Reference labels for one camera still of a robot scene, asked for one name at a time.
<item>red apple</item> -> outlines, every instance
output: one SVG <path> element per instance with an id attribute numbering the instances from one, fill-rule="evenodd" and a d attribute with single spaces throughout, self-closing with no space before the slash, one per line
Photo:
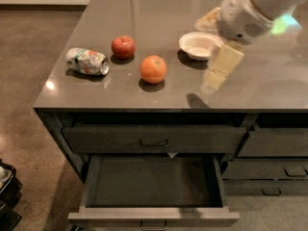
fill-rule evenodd
<path id="1" fill-rule="evenodd" d="M 136 44 L 129 36 L 120 36 L 113 40 L 112 50 L 114 55 L 122 60 L 130 59 L 135 53 Z"/>

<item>beverage can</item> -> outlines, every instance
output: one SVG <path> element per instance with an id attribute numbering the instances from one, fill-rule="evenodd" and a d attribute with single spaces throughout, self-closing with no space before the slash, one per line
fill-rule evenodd
<path id="1" fill-rule="evenodd" d="M 70 69 L 88 75 L 106 75 L 109 71 L 108 59 L 104 54 L 84 48 L 69 49 L 66 64 Z"/>

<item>bowl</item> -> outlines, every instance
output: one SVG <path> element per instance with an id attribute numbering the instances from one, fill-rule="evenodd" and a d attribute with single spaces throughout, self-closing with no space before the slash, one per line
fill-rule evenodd
<path id="1" fill-rule="evenodd" d="M 207 61 L 222 45 L 223 41 L 219 37 L 202 32 L 188 33 L 179 39 L 181 50 L 196 61 Z"/>

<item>drawer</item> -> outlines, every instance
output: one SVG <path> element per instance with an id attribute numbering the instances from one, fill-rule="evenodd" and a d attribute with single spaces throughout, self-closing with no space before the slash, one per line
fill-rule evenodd
<path id="1" fill-rule="evenodd" d="M 234 153 L 242 127 L 208 125 L 99 125 L 63 129 L 75 153 Z"/>
<path id="2" fill-rule="evenodd" d="M 238 157 L 308 157 L 308 128 L 249 131 Z"/>
<path id="3" fill-rule="evenodd" d="M 155 230 L 228 226 L 239 218 L 226 206 L 218 161 L 198 154 L 92 156 L 79 212 L 68 216 L 81 227 L 154 222 Z"/>
<path id="4" fill-rule="evenodd" d="M 224 180 L 223 184 L 227 195 L 308 195 L 305 180 Z"/>
<path id="5" fill-rule="evenodd" d="M 223 179 L 308 179 L 308 162 L 250 162 L 228 163 Z"/>

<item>orange fruit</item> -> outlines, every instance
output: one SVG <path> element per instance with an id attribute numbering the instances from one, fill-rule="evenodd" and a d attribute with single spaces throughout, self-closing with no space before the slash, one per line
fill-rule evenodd
<path id="1" fill-rule="evenodd" d="M 157 84 L 164 80 L 167 73 L 167 65 L 164 59 L 152 55 L 141 62 L 140 72 L 144 81 L 150 84 Z"/>

